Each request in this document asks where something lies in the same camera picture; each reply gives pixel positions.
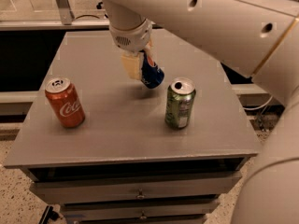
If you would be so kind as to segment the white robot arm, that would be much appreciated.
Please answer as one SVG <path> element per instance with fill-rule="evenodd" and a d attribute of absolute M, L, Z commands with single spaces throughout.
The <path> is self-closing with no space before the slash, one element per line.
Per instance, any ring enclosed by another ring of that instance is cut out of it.
<path fill-rule="evenodd" d="M 290 0 L 103 0 L 229 66 L 285 110 L 248 173 L 232 224 L 299 224 L 298 5 Z"/>

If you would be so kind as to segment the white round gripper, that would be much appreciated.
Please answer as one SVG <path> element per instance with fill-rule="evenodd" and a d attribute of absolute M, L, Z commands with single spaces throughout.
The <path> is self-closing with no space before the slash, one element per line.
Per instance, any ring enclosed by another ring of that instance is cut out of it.
<path fill-rule="evenodd" d="M 121 55 L 121 63 L 127 75 L 131 79 L 140 80 L 142 77 L 143 53 L 139 51 L 144 49 L 148 56 L 153 56 L 153 44 L 150 40 L 151 22 L 144 20 L 138 27 L 131 30 L 121 30 L 110 25 L 109 31 L 116 46 L 127 50 Z"/>

